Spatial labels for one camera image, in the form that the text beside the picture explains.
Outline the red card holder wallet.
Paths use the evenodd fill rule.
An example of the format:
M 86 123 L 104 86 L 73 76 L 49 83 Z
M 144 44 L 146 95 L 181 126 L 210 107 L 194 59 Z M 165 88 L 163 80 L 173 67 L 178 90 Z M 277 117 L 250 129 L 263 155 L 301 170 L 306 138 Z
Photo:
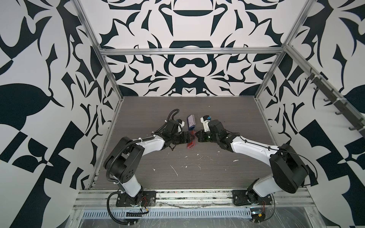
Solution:
M 195 146 L 195 141 L 196 141 L 195 135 L 191 135 L 189 142 L 187 144 L 187 149 L 192 149 Z

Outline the blue card stand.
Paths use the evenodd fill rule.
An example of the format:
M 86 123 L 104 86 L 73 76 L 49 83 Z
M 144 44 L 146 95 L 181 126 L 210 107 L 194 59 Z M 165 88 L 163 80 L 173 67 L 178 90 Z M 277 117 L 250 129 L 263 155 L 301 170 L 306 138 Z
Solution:
M 196 121 L 195 121 L 195 115 L 191 114 L 187 117 L 187 124 L 188 124 L 188 130 L 191 131 L 195 128 Z

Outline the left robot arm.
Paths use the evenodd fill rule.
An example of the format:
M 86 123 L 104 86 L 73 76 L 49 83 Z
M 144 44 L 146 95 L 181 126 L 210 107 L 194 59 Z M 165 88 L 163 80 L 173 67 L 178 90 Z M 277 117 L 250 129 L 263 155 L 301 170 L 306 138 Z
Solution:
M 106 180 L 119 187 L 122 193 L 135 198 L 142 192 L 142 186 L 136 178 L 136 171 L 144 155 L 152 152 L 174 149 L 180 144 L 194 140 L 192 134 L 183 131 L 182 120 L 168 120 L 163 127 L 147 138 L 130 139 L 123 137 L 105 159 Z

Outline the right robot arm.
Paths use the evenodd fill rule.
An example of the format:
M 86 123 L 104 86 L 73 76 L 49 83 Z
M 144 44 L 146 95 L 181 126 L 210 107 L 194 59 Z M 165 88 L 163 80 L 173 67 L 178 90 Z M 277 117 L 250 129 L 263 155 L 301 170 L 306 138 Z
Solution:
M 216 143 L 223 150 L 249 156 L 271 168 L 270 175 L 258 179 L 248 189 L 255 197 L 275 192 L 294 194 L 309 175 L 309 168 L 288 144 L 275 146 L 249 140 L 226 130 L 218 120 L 203 125 L 204 129 L 195 133 L 199 142 Z

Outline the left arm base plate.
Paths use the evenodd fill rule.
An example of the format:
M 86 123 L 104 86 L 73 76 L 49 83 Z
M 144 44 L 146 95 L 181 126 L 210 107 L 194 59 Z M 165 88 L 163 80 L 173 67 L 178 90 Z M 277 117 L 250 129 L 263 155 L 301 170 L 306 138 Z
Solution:
M 132 207 L 142 205 L 147 207 L 155 203 L 156 191 L 140 191 L 135 197 L 129 196 L 127 193 L 118 193 L 117 207 Z

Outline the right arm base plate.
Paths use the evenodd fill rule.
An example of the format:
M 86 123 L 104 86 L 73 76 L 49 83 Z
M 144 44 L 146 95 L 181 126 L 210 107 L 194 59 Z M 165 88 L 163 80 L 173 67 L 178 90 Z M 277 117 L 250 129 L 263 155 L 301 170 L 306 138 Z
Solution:
M 253 190 L 232 190 L 232 200 L 235 206 L 272 205 L 272 197 L 270 195 L 266 197 L 260 197 Z

